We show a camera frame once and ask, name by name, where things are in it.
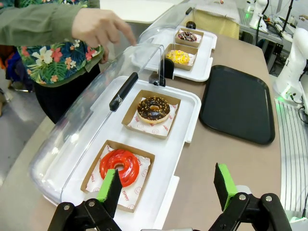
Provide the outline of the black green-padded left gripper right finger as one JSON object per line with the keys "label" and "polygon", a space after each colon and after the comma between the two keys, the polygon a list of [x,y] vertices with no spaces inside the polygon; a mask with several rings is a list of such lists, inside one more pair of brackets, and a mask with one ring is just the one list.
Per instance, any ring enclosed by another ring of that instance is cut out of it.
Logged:
{"label": "black green-padded left gripper right finger", "polygon": [[211,231],[235,231],[241,223],[249,223],[256,231],[290,231],[279,197],[266,193],[256,198],[251,193],[237,190],[225,164],[216,163],[214,185],[222,213],[211,226]]}

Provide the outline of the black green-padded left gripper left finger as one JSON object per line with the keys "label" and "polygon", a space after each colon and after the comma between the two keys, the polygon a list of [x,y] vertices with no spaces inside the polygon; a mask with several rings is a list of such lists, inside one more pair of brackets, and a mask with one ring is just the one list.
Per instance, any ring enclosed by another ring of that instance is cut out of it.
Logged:
{"label": "black green-padded left gripper left finger", "polygon": [[106,179],[96,198],[90,198],[75,206],[71,202],[60,203],[52,217],[50,231],[119,231],[114,216],[122,190],[118,170],[107,171]]}

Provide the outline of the person's left hand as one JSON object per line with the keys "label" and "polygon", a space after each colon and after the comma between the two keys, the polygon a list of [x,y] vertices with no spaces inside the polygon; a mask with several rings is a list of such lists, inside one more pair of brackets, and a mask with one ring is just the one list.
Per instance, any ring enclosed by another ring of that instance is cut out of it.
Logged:
{"label": "person's left hand", "polygon": [[123,21],[111,10],[82,8],[78,11],[72,24],[72,37],[79,39],[89,46],[103,46],[104,55],[100,63],[108,61],[109,43],[118,44],[122,33],[132,46],[136,38],[128,23]]}

